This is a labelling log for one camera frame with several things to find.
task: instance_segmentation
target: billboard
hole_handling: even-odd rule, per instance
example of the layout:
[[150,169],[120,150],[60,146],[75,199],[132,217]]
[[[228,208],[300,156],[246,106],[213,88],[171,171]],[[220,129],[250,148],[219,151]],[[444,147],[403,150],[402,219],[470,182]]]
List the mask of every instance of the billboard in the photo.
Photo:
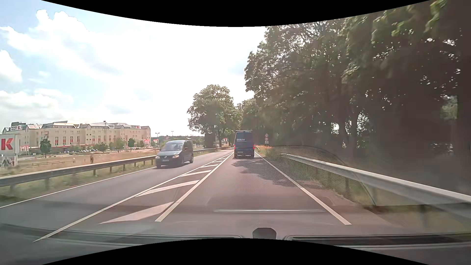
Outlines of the billboard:
[[17,134],[0,135],[0,155],[12,156],[20,151],[19,138]]
[[20,130],[21,130],[21,125],[10,127],[10,131],[20,131]]
[[14,156],[2,156],[0,157],[0,167],[11,167],[16,166],[16,155]]

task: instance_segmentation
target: store sign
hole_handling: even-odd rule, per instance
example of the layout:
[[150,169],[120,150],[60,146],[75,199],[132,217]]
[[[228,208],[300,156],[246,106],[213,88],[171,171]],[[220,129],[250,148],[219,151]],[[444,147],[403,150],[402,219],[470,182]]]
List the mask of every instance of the store sign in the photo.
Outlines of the store sign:
[[10,131],[20,131],[21,130],[21,125],[18,126],[12,126]]

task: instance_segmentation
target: metal guardrail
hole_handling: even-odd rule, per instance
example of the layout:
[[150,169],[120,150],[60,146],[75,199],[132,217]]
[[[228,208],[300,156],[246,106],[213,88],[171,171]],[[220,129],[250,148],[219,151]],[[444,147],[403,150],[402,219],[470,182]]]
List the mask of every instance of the metal guardrail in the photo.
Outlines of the metal guardrail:
[[[201,149],[201,150],[194,150],[193,153],[199,152],[206,152],[206,151],[218,151],[218,150],[225,150],[230,147],[222,147],[222,148],[209,148],[209,149]],[[71,167],[64,167],[58,169],[51,169],[45,171],[37,171],[31,173],[24,173],[24,174],[17,174],[17,175],[10,175],[0,177],[0,187],[10,186],[10,189],[13,189],[16,184],[21,184],[25,182],[37,181],[37,180],[44,180],[46,188],[49,188],[49,178],[59,177],[63,175],[74,175],[81,172],[92,171],[93,175],[96,175],[97,169],[103,168],[110,168],[110,172],[114,166],[123,166],[123,170],[125,170],[125,166],[128,164],[136,164],[138,162],[145,162],[151,161],[151,165],[154,164],[155,155],[147,156],[147,157],[137,157],[137,158],[129,158],[123,160],[116,160],[111,162],[102,162],[90,165],[82,165],[82,166],[71,166]]]
[[454,191],[444,190],[411,181],[401,180],[352,167],[341,166],[307,157],[281,154],[286,158],[323,169],[334,174],[359,181],[371,187],[386,190],[416,201],[416,204],[452,204],[471,203],[471,196]]
[[[471,203],[471,196],[466,194],[307,157],[291,154],[281,154],[281,156],[343,176],[346,178],[346,182],[348,180],[354,180],[362,183],[372,198],[374,206],[431,205],[441,210],[471,219],[471,207],[466,206]],[[391,197],[378,203],[377,192],[379,190],[387,191],[390,195],[397,197]]]

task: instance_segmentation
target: beige building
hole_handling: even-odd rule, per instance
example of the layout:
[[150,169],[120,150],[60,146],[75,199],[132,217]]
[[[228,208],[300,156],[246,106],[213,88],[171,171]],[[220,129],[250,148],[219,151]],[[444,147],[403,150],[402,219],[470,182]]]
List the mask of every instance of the beige building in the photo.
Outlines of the beige building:
[[90,146],[101,142],[109,144],[117,138],[126,143],[130,138],[136,142],[150,143],[149,126],[129,125],[126,123],[78,123],[72,121],[48,124],[11,123],[2,134],[17,134],[22,151],[38,148],[42,139],[48,138],[51,146],[67,149],[74,145]]

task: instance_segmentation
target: sky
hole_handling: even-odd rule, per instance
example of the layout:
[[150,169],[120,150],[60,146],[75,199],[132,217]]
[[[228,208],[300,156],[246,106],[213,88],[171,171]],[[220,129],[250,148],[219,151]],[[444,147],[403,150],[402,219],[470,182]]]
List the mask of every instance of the sky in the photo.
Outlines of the sky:
[[234,104],[265,27],[141,21],[40,0],[0,3],[0,130],[11,122],[107,121],[188,128],[193,95],[226,86]]

